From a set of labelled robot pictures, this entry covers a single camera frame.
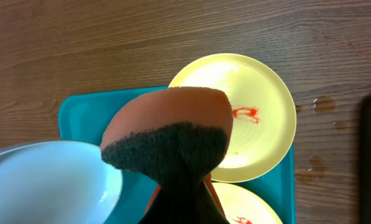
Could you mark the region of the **light blue plate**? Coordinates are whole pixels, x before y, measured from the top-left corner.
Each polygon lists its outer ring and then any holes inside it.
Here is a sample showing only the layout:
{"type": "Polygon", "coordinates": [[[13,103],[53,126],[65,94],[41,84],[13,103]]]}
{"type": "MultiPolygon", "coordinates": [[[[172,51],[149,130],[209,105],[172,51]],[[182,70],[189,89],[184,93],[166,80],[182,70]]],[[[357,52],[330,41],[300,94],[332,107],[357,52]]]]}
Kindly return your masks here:
{"type": "Polygon", "coordinates": [[[104,223],[122,172],[98,146],[44,141],[0,150],[0,223],[104,223]]]}

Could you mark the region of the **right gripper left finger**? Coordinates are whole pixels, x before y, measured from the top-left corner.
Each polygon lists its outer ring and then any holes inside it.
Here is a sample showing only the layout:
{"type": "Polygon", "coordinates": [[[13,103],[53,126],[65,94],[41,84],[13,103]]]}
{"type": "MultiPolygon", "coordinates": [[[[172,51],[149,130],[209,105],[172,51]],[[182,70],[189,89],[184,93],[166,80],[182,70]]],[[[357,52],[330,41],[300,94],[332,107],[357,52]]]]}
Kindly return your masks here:
{"type": "Polygon", "coordinates": [[[157,185],[138,224],[170,224],[177,218],[177,201],[157,185]]]}

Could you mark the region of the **orange and dark sponge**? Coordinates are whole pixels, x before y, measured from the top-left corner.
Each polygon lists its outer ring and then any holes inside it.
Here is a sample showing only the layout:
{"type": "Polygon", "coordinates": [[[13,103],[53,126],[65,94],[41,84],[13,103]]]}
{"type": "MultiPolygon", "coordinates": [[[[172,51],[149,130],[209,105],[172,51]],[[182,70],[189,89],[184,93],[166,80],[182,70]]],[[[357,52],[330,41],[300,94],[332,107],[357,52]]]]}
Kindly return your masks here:
{"type": "Polygon", "coordinates": [[[227,153],[232,124],[231,104],[221,90],[153,91],[116,113],[103,134],[101,158],[156,181],[178,203],[174,223],[185,223],[187,201],[201,182],[224,215],[210,175],[227,153]]]}

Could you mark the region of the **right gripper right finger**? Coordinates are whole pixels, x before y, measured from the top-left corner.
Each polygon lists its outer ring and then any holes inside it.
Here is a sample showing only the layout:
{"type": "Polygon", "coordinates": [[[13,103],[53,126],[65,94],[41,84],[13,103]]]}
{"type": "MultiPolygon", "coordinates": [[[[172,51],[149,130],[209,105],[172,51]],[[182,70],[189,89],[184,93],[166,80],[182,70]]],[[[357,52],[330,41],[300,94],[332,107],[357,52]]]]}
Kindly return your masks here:
{"type": "Polygon", "coordinates": [[[204,182],[191,194],[185,208],[185,223],[229,224],[204,182]]]}

